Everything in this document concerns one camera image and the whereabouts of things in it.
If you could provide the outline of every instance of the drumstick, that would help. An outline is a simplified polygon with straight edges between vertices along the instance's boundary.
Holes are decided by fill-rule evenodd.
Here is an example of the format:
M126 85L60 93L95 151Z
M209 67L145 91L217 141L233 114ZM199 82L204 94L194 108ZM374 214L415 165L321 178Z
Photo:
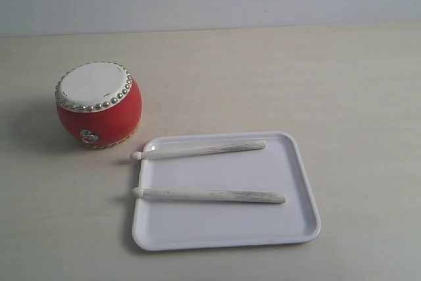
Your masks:
M279 192L252 192L228 190L158 190L134 188L137 197L155 197L158 199L196 200L196 201L233 201L249 203L285 203L285 195Z
M244 141L241 143L227 143L210 146L175 147L169 149L154 149L152 151L135 151L130 155L131 159L160 159L170 157L206 155L217 153L229 153L232 151L252 151L266 147L265 141Z

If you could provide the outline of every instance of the toy drum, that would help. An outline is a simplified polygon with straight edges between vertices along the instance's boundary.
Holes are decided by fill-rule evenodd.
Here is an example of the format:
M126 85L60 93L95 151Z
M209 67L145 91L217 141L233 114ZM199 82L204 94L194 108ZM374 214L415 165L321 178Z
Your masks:
M55 88L63 126L78 141L105 148L128 138L139 124L139 87L123 66L89 63L61 78Z

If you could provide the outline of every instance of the wooden table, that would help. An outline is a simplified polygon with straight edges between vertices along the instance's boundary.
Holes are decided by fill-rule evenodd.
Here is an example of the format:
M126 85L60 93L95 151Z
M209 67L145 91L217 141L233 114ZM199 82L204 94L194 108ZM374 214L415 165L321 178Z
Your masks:
M419 280L421 22L0 39L1 280ZM90 61L127 66L141 129L87 150L54 87ZM302 245L146 253L131 237L157 136L282 130L322 217Z

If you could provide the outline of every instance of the white drum head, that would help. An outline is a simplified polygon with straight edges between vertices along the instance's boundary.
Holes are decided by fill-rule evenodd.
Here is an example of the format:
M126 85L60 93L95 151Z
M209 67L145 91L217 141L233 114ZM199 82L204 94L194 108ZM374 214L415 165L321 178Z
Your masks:
M128 94L132 77L114 63L90 63L75 68L56 87L59 104L71 111L102 111Z

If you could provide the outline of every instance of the tray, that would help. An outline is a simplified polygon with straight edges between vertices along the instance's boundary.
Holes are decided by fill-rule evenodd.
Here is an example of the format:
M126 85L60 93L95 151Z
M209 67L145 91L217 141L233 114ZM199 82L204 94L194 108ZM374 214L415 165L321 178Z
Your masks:
M142 160L139 186L283 192L281 205L137 199L133 237L149 251L302 243L320 217L295 140L283 132L155 138L144 151L265 140L257 151Z

